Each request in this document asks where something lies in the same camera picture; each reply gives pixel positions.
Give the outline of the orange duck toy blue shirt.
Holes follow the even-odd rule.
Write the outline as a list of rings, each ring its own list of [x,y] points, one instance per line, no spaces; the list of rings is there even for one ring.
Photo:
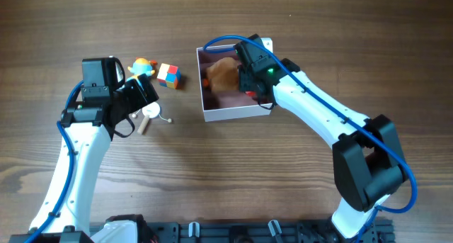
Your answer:
[[[150,81],[151,77],[156,73],[157,62],[154,60],[147,60],[143,57],[138,57],[131,67],[127,69],[132,74],[130,79],[137,79],[138,76],[145,74],[147,79]]]

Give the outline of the brown plush toy with carrot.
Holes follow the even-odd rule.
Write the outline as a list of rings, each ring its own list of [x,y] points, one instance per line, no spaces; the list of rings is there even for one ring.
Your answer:
[[[214,93],[239,90],[239,63],[232,57],[224,57],[206,68],[202,86]]]

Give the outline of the colourful two-by-two puzzle cube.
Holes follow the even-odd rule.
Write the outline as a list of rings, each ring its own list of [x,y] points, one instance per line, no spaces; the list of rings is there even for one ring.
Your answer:
[[[162,63],[159,68],[157,80],[161,86],[170,89],[177,89],[180,82],[180,77],[180,69],[177,66]]]

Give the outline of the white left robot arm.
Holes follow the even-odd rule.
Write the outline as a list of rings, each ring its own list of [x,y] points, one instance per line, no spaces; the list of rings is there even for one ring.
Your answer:
[[[89,234],[91,203],[101,162],[115,126],[158,100],[146,75],[107,85],[80,81],[71,91],[57,128],[62,145],[45,200],[27,242]]]

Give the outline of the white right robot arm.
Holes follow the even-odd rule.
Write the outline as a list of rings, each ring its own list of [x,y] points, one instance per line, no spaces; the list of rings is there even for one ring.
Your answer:
[[[369,118],[350,110],[322,91],[288,59],[270,55],[239,58],[239,88],[266,95],[275,105],[295,114],[331,148],[339,206],[326,226],[315,232],[325,242],[376,240],[379,212],[404,213],[417,197],[412,192],[404,208],[384,202],[414,175],[404,159],[394,124],[384,115]]]

